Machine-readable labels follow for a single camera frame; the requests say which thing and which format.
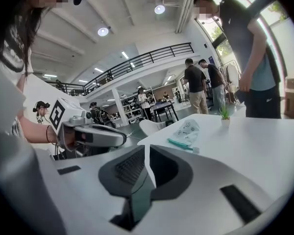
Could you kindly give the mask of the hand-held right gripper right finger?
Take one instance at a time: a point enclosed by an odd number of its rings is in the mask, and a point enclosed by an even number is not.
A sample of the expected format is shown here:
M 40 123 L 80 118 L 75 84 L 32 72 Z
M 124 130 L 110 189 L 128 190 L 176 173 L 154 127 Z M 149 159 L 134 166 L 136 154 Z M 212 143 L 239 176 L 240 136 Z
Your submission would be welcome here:
M 251 235 L 260 231 L 286 203 L 293 175 L 278 178 L 277 167 L 253 156 L 227 159 L 175 150 L 193 170 L 188 188 L 177 198 L 156 201 L 136 226 L 137 235 Z M 236 186 L 260 211 L 244 224 L 221 189 Z

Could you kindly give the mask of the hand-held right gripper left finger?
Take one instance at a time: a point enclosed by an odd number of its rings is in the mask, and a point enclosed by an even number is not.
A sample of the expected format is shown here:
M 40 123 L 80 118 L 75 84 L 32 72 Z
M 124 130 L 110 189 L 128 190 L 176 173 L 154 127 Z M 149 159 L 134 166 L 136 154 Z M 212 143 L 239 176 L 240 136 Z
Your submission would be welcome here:
M 30 234 L 129 234 L 100 216 L 55 166 L 43 150 L 0 133 L 0 194 Z

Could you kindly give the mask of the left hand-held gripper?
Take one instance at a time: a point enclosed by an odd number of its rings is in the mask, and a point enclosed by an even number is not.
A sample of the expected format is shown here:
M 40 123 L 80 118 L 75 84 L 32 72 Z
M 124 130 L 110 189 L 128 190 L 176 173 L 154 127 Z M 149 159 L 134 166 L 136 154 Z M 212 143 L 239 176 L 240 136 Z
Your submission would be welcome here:
M 64 127 L 75 130 L 75 146 L 68 150 L 64 144 Z M 56 156 L 94 156 L 123 145 L 126 134 L 106 125 L 95 124 L 92 113 L 73 101 L 57 98 L 49 116 L 49 142 L 60 151 Z

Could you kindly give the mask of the person's left hand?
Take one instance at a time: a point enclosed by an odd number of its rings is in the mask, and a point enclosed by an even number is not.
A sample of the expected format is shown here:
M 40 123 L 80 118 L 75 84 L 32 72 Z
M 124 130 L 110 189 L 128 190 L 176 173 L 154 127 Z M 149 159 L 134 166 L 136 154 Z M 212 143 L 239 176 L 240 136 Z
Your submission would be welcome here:
M 65 126 L 63 129 L 64 144 L 68 150 L 73 150 L 75 146 L 75 130 Z

